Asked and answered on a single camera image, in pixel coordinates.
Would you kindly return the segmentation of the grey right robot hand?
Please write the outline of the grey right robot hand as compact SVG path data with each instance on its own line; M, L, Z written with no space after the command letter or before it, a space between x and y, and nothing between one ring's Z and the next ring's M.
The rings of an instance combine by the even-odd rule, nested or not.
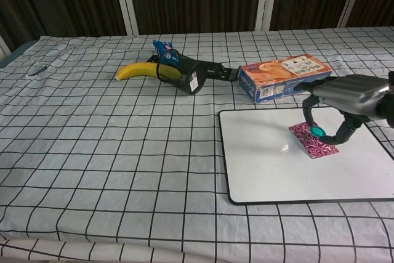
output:
M324 144L343 144L363 123L374 120L384 119L393 127L392 71L388 73L387 78L358 74L329 76L299 83L294 90L310 93L302 102L304 118L310 129L315 127L312 107L318 103L335 108L344 116L344 121L334 136L325 134L318 137Z

